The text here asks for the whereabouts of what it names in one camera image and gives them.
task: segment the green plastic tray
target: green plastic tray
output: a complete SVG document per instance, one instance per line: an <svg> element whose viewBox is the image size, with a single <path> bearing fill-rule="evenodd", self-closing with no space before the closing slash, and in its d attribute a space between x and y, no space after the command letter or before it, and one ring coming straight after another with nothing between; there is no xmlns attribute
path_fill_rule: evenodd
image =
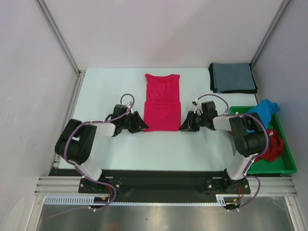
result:
<svg viewBox="0 0 308 231"><path fill-rule="evenodd" d="M230 107L230 113L246 113L251 107L248 106L234 106ZM289 149L287 140L285 139L282 127L276 114L271 117L269 123L269 129L275 129L284 140L284 152L281 157L273 162L267 162L266 160L259 160L253 163L248 170L248 174L260 174L260 173L281 173L281 174L292 174L296 172L296 166L292 158L291 151Z"/></svg>

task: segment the black folded cloth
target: black folded cloth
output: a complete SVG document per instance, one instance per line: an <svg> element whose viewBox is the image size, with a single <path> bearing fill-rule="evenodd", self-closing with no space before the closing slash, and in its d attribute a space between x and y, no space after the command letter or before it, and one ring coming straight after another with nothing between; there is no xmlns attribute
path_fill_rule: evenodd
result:
<svg viewBox="0 0 308 231"><path fill-rule="evenodd" d="M257 93L249 63L218 64L209 67L210 88L219 93Z"/></svg>

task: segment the folded pink shirt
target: folded pink shirt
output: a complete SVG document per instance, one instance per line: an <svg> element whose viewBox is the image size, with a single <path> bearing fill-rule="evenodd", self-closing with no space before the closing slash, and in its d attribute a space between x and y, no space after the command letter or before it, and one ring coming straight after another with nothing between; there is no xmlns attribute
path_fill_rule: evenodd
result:
<svg viewBox="0 0 308 231"><path fill-rule="evenodd" d="M147 79L144 122L148 131L178 131L181 123L180 76L145 75Z"/></svg>

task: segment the white wall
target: white wall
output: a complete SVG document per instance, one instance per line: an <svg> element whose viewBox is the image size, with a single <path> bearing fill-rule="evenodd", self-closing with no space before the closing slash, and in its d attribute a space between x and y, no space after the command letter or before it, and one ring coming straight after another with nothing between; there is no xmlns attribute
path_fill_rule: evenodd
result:
<svg viewBox="0 0 308 231"><path fill-rule="evenodd" d="M308 214L308 1L293 0L255 69L259 96L277 102L297 173L293 179Z"/></svg>
<svg viewBox="0 0 308 231"><path fill-rule="evenodd" d="M22 196L20 229L52 162L76 76L34 0L0 1L0 28L0 227Z"/></svg>
<svg viewBox="0 0 308 231"><path fill-rule="evenodd" d="M46 0L81 69L251 62L282 0Z"/></svg>

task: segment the white table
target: white table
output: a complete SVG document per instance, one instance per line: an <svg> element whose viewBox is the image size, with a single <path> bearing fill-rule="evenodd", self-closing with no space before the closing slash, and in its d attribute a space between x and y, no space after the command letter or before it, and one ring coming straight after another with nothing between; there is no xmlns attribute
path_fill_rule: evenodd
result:
<svg viewBox="0 0 308 231"><path fill-rule="evenodd" d="M112 113L124 93L135 97L134 111L143 118L146 99L144 74L180 74L180 102L184 122L192 101L210 91L207 68L89 68L81 87L73 118L81 121L103 120ZM253 94L219 94L230 106L256 105ZM124 103L131 98L126 96ZM212 96L218 114L226 105ZM199 132L139 132L124 130L117 137L95 138L91 156L102 169L221 171L233 159L231 137L225 131L201 128ZM63 159L59 168L71 168Z"/></svg>

